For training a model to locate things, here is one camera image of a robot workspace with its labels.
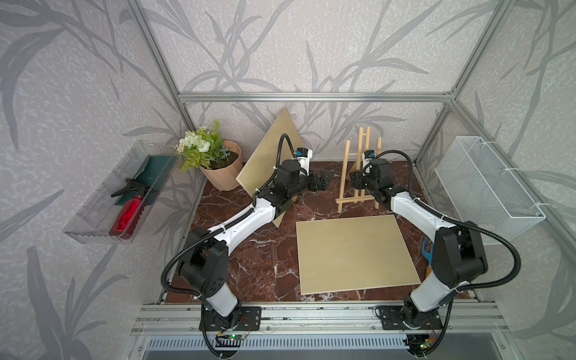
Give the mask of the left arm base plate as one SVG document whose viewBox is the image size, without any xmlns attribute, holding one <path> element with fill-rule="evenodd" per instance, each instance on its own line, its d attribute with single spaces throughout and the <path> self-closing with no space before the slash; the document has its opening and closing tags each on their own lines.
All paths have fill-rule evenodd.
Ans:
<svg viewBox="0 0 576 360">
<path fill-rule="evenodd" d="M 216 310 L 202 307 L 200 330 L 208 332 L 225 331 L 258 331 L 262 319 L 262 308 L 258 306 L 237 305 L 228 316 L 220 315 Z"/>
</svg>

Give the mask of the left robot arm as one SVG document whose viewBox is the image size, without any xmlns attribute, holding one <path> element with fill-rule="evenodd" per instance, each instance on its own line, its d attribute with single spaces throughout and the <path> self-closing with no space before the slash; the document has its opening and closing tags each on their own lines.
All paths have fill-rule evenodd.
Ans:
<svg viewBox="0 0 576 360">
<path fill-rule="evenodd" d="M 282 134 L 273 173 L 255 190 L 250 205 L 219 225 L 190 232 L 184 248 L 161 273 L 163 289 L 192 295 L 226 327 L 236 324 L 241 305 L 227 284 L 229 257 L 251 234 L 285 213 L 295 198 L 328 188 L 327 175 L 309 170 L 312 157 L 312 150 L 294 148 L 290 137 Z"/>
</svg>

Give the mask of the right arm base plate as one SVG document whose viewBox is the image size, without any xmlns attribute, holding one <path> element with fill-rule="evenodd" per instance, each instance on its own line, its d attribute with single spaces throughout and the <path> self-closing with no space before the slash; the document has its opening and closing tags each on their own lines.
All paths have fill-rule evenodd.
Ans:
<svg viewBox="0 0 576 360">
<path fill-rule="evenodd" d="M 374 308 L 383 330 L 442 330 L 443 322 L 438 310 L 412 311 L 407 306 L 378 305 Z"/>
</svg>

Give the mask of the wooden easel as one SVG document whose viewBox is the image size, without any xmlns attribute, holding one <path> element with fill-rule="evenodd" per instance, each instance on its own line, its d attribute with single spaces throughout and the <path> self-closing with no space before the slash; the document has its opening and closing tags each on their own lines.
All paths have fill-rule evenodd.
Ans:
<svg viewBox="0 0 576 360">
<path fill-rule="evenodd" d="M 359 190 L 356 188 L 356 186 L 360 184 L 360 179 L 362 177 L 364 167 L 369 165 L 370 160 L 374 159 L 377 153 L 382 150 L 381 137 L 376 139 L 376 151 L 371 149 L 370 141 L 371 127 L 360 127 L 360 129 L 358 129 L 357 153 L 350 152 L 351 142 L 349 140 L 346 141 L 341 171 L 339 196 L 335 201 L 337 203 L 338 214 L 342 213 L 344 204 L 346 203 L 363 203 L 369 200 L 373 200 L 374 208 L 378 209 L 380 207 L 379 203 L 374 199 L 373 196 L 366 194 L 365 189 Z M 352 156 L 355 156 L 355 163 L 354 168 L 349 172 L 348 163 Z M 349 179 L 351 186 L 354 188 L 353 195 L 349 197 L 344 196 L 347 179 Z"/>
</svg>

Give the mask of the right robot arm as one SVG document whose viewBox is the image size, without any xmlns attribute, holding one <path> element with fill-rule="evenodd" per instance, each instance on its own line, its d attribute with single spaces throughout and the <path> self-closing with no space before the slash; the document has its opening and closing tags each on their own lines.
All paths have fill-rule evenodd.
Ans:
<svg viewBox="0 0 576 360">
<path fill-rule="evenodd" d="M 384 158 L 390 154 L 410 160 L 407 154 L 398 150 L 379 154 L 367 150 L 361 156 L 362 168 L 351 172 L 350 180 L 354 189 L 368 191 L 378 203 L 408 220 L 432 241 L 431 273 L 404 301 L 409 317 L 415 319 L 429 314 L 466 290 L 499 287 L 519 275 L 521 255 L 510 241 L 472 221 L 449 217 L 416 197 L 412 163 L 409 163 L 408 187 L 396 185 L 392 180 L 392 164 Z M 475 279 L 489 270 L 483 236 L 504 245 L 512 256 L 513 265 L 510 272 L 500 279 L 476 283 Z"/>
</svg>

